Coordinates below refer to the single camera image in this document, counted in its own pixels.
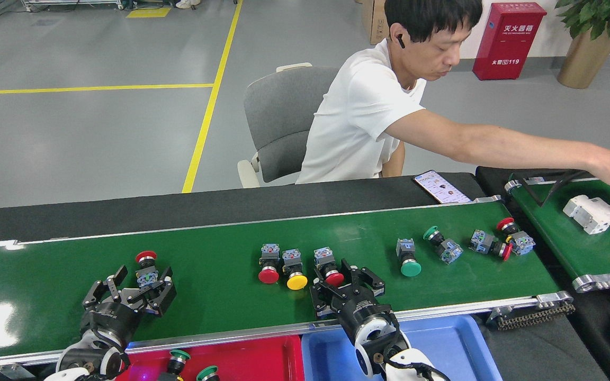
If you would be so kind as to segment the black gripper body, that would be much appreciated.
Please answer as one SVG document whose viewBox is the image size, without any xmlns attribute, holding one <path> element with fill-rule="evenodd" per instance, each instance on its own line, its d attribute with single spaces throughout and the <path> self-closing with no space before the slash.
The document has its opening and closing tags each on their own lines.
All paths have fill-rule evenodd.
<svg viewBox="0 0 610 381">
<path fill-rule="evenodd" d="M 145 314 L 143 301 L 83 302 L 83 307 L 86 311 L 80 322 L 80 334 L 82 341 L 94 349 L 115 346 L 125 350 Z"/>
<path fill-rule="evenodd" d="M 336 299 L 336 316 L 346 334 L 356 334 L 369 318 L 390 311 L 390 304 L 378 304 L 374 296 L 348 296 L 347 299 Z"/>
</svg>

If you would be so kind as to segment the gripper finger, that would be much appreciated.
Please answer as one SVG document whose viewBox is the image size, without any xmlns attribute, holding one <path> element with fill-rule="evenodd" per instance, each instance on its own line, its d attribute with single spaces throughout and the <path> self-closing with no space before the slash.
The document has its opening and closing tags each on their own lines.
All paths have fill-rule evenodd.
<svg viewBox="0 0 610 381">
<path fill-rule="evenodd" d="M 345 301 L 375 301 L 376 296 L 384 294 L 385 282 L 366 266 L 358 268 L 345 258 L 341 260 L 341 266 L 342 275 L 347 281 L 341 286 L 341 297 Z"/>
<path fill-rule="evenodd" d="M 169 266 L 162 272 L 155 266 L 136 271 L 138 289 L 128 289 L 127 306 L 134 311 L 162 315 L 176 297 L 176 287 L 172 280 L 173 271 Z"/>
<path fill-rule="evenodd" d="M 344 282 L 342 274 L 333 274 L 334 279 L 327 280 L 317 268 L 313 269 L 315 278 L 309 287 L 313 309 L 318 319 L 329 314 L 337 314 L 345 304 L 345 291 L 341 288 Z"/>
<path fill-rule="evenodd" d="M 118 288 L 126 278 L 127 274 L 128 270 L 126 266 L 122 265 L 114 275 L 109 275 L 105 280 L 97 280 L 94 282 L 92 287 L 90 287 L 89 291 L 87 292 L 86 297 L 83 299 L 83 308 L 88 310 L 89 308 L 104 303 L 105 301 L 103 296 L 106 293 L 109 293 L 110 295 L 107 297 L 106 302 L 119 302 L 128 306 L 125 297 L 121 295 L 120 289 Z"/>
</svg>

